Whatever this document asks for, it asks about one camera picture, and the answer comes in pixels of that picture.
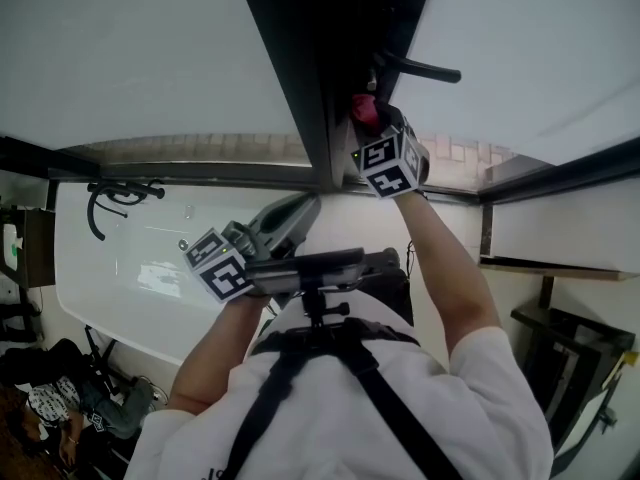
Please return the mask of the black trousers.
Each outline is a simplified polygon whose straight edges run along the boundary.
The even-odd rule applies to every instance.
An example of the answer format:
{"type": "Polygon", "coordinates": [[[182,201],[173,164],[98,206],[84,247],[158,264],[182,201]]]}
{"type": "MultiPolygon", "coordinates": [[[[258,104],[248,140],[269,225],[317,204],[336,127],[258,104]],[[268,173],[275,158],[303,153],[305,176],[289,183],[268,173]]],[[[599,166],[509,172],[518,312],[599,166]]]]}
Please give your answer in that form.
{"type": "Polygon", "coordinates": [[[410,282],[399,268],[383,270],[356,287],[358,316],[416,338],[410,282]]]}

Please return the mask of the brown wooden cabinet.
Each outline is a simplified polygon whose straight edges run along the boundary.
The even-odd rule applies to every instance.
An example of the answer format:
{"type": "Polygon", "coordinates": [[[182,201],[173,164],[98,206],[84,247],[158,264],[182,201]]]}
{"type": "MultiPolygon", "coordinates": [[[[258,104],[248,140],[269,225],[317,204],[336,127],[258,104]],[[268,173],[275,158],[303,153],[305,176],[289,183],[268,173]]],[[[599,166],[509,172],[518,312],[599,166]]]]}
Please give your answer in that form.
{"type": "Polygon", "coordinates": [[[45,210],[23,212],[18,227],[23,239],[18,250],[18,284],[25,289],[55,284],[55,214],[45,210]]]}

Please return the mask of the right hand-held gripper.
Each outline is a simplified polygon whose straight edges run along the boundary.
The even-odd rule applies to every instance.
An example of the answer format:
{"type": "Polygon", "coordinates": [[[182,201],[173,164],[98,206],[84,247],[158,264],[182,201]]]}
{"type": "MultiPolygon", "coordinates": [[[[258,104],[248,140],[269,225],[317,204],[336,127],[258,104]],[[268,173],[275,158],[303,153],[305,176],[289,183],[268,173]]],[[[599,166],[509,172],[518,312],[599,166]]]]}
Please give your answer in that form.
{"type": "Polygon", "coordinates": [[[430,171],[428,150],[397,107],[378,100],[374,105],[383,132],[376,141],[367,144],[367,125],[350,118],[356,143],[367,144],[351,153],[358,174],[379,199],[418,191],[430,171]]]}

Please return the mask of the frosted glass panel black frame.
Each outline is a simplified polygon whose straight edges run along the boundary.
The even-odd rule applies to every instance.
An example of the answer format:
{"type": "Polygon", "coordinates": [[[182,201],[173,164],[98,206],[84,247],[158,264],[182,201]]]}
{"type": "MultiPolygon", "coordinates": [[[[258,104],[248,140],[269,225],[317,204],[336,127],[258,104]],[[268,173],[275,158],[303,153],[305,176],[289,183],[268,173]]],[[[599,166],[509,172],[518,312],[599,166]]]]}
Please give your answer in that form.
{"type": "Polygon", "coordinates": [[[298,134],[336,180],[296,0],[0,0],[0,145],[298,134]]]}

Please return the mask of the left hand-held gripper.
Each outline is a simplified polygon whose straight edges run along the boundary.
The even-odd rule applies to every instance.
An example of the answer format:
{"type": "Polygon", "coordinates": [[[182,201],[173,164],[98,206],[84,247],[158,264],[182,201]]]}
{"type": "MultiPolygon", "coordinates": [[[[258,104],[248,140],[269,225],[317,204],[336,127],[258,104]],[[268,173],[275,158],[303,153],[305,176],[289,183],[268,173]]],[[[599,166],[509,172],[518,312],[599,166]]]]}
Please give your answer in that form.
{"type": "Polygon", "coordinates": [[[218,302],[247,294],[250,263],[285,259],[306,240],[321,210],[319,195],[298,193],[266,206],[249,227],[231,221],[207,231],[183,254],[189,271],[218,302]]]}

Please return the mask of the pink cleaning cloth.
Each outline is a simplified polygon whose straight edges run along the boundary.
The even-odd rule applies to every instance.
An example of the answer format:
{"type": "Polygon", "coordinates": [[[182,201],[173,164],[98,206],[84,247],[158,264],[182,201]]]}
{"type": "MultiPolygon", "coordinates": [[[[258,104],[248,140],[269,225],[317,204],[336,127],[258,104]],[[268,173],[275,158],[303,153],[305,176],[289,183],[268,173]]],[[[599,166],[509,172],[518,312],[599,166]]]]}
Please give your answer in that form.
{"type": "Polygon", "coordinates": [[[354,94],[351,115],[368,134],[374,135],[380,132],[380,117],[376,108],[376,98],[373,95],[354,94]]]}

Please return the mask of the person in white shirt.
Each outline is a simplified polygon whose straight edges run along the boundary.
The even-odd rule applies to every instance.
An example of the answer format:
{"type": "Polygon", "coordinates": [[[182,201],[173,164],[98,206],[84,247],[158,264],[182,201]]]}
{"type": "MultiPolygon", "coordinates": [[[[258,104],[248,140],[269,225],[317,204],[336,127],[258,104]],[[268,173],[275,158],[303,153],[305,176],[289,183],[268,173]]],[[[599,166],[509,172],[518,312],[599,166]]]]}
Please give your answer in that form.
{"type": "MultiPolygon", "coordinates": [[[[549,480],[554,452],[545,417],[506,333],[464,337],[442,368],[419,346],[369,346],[384,379],[462,480],[549,480]]],[[[248,359],[228,392],[200,415],[148,416],[125,480],[222,480],[234,439],[276,355],[248,359]]],[[[453,480],[403,449],[349,371],[312,359],[242,466],[238,480],[453,480]]]]}

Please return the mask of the person's left forearm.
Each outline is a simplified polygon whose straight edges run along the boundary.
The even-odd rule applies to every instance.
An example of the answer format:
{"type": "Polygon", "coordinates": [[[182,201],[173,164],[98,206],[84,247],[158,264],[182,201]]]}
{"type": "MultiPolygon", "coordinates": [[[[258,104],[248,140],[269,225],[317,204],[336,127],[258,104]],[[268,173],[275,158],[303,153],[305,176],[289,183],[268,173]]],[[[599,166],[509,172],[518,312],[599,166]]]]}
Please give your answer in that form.
{"type": "Polygon", "coordinates": [[[167,403],[169,410],[198,415],[227,392],[230,372],[249,349],[269,296],[241,296],[228,302],[180,366],[167,403]]]}

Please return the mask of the black window handle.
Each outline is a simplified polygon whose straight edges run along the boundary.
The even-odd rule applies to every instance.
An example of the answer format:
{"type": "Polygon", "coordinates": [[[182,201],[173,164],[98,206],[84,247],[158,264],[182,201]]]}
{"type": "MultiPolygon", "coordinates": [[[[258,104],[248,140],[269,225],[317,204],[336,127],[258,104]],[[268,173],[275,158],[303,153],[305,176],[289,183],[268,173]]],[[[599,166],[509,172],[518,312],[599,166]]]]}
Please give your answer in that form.
{"type": "Polygon", "coordinates": [[[462,74],[459,70],[420,63],[397,56],[388,50],[375,52],[373,59],[379,66],[402,74],[449,84],[457,84],[462,79],[462,74]]]}

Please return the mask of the black metal rack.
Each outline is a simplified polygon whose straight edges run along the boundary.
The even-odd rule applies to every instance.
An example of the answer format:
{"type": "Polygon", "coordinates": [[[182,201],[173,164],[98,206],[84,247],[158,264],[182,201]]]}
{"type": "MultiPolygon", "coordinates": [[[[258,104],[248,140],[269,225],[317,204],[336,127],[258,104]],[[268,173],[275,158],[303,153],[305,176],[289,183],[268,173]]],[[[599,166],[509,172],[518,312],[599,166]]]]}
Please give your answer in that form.
{"type": "Polygon", "coordinates": [[[531,330],[523,373],[547,421],[552,476],[565,471],[597,426],[617,423],[609,407],[636,335],[559,309],[515,309],[531,330]]]}

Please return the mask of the white bottle green mark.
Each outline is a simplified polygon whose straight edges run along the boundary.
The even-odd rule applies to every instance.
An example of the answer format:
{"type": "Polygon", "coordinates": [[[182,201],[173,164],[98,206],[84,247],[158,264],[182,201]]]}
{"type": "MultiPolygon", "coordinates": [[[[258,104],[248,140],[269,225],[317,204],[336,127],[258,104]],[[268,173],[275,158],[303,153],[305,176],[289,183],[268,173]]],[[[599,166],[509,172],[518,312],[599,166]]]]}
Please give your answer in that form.
{"type": "Polygon", "coordinates": [[[23,239],[18,236],[18,231],[14,224],[3,225],[2,240],[5,265],[16,271],[18,269],[18,252],[22,248],[23,239]]]}

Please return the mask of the black bathtub faucet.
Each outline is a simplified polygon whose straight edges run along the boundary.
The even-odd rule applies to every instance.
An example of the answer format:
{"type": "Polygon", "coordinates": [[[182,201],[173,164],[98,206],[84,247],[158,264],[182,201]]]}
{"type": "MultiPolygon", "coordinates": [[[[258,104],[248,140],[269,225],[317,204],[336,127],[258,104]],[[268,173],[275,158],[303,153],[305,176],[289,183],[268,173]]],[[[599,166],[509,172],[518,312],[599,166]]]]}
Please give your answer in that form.
{"type": "Polygon", "coordinates": [[[124,219],[128,218],[126,211],[118,210],[115,207],[108,207],[99,201],[101,196],[105,196],[111,203],[123,207],[133,207],[144,202],[148,197],[155,197],[161,200],[165,197],[165,189],[160,187],[161,181],[151,180],[147,184],[133,181],[99,181],[91,182],[87,185],[89,200],[87,203],[87,221],[92,234],[100,241],[106,239],[106,235],[99,229],[95,218],[95,209],[99,208],[105,212],[112,213],[124,219]]]}

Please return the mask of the black chest-mounted phone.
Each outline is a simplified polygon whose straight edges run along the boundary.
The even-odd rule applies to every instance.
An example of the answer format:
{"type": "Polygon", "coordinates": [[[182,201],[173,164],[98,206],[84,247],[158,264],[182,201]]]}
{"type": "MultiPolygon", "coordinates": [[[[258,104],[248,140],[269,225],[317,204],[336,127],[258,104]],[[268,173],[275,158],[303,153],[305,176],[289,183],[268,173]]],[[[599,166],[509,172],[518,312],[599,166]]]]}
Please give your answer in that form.
{"type": "Polygon", "coordinates": [[[324,288],[355,288],[362,281],[400,267],[393,248],[366,253],[363,248],[248,263],[246,279],[271,295],[324,288]]]}

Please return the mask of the black window frame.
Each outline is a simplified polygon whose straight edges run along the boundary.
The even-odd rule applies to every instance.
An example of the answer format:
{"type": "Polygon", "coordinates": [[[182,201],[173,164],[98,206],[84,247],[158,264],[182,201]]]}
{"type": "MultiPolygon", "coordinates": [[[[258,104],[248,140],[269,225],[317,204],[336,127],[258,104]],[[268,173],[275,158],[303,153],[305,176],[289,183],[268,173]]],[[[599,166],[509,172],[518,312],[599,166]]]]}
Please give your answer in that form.
{"type": "Polygon", "coordinates": [[[640,137],[640,0],[426,0],[391,102],[432,185],[475,190],[512,158],[562,165],[640,137]]]}

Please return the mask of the person's right forearm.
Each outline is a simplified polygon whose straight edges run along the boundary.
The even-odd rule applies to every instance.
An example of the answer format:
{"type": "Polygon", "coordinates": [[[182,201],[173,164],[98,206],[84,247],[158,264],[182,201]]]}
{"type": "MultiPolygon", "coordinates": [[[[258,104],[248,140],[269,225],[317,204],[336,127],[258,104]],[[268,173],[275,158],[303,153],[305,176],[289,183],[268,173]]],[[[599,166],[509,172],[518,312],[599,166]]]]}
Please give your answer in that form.
{"type": "Polygon", "coordinates": [[[429,202],[412,192],[395,198],[427,292],[442,320],[447,350],[500,320],[489,286],[464,246],[429,202]]]}

